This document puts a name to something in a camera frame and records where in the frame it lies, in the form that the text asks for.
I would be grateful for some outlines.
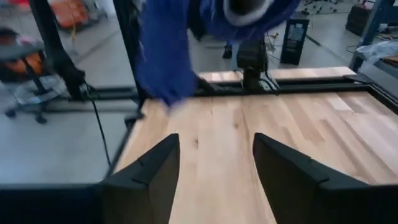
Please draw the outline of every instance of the wood grain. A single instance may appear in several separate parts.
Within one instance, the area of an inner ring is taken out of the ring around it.
[[[273,72],[279,78],[350,73],[348,68]],[[367,183],[398,183],[398,117],[368,93],[195,98],[170,115],[160,103],[147,101],[142,110],[146,119],[134,127],[116,170],[179,133],[173,224],[275,223],[252,158],[256,132]]]

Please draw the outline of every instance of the blue protective cover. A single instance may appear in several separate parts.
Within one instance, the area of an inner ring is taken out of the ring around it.
[[[220,40],[261,39],[287,20],[299,0],[275,0],[257,22],[234,27],[225,19],[222,0],[201,0],[201,19],[207,33]],[[147,0],[141,12],[141,54],[136,59],[135,78],[151,96],[168,107],[197,89],[187,35],[189,0]]]

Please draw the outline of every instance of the clear plastic bag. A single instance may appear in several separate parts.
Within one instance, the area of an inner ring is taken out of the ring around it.
[[[380,58],[398,55],[398,41],[383,41],[377,44],[358,47],[356,51],[366,57],[366,63],[373,65]]]

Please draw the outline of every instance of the concrete floor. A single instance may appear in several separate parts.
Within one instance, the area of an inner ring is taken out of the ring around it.
[[[347,14],[314,16],[308,35],[322,44],[320,47],[308,39],[305,41],[302,59],[298,67],[347,66],[351,58],[345,48],[354,45],[359,37],[345,31]],[[6,24],[25,34],[40,37],[32,16],[25,14],[20,19],[7,17]],[[284,26],[276,45],[282,44]],[[70,38],[61,34],[64,46],[71,51]],[[86,71],[87,81],[93,85],[134,84],[126,50],[116,19],[84,30],[76,40],[77,54],[72,59],[78,68]],[[196,72],[229,70],[229,60],[221,58],[223,49],[206,48],[205,44],[191,41],[191,57]],[[274,56],[279,58],[280,47]],[[279,65],[270,59],[270,69],[292,68]],[[397,84],[377,69],[365,71],[370,77]],[[10,102],[9,95],[0,93],[0,109]],[[65,105],[52,105],[62,108]],[[75,105],[91,108],[90,104]],[[120,140],[126,131],[123,118],[135,108],[131,102],[99,103],[101,109],[120,108],[120,112],[101,113],[108,148],[114,157]],[[0,116],[0,183],[87,183],[100,181],[108,165],[103,143],[93,113],[46,115],[46,125],[37,124],[29,114],[18,114],[16,119]]]

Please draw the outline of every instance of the metal shelf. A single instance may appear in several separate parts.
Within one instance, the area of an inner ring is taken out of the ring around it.
[[[360,58],[362,61],[365,61],[366,58],[363,54],[355,52],[354,54],[355,57]],[[379,60],[374,64],[375,67],[378,69],[392,75],[395,78],[398,78],[398,66],[393,66],[390,63],[384,62],[383,60]]]
[[[373,5],[372,12],[369,15],[368,22],[366,23],[356,48],[364,45],[371,45],[373,38],[379,32],[380,24],[390,22],[398,22],[398,6],[391,6],[390,0],[377,0]],[[349,68],[357,72],[364,60],[366,60],[364,56],[356,52],[349,63]],[[398,78],[398,67],[383,62],[382,60],[376,62],[374,66]]]

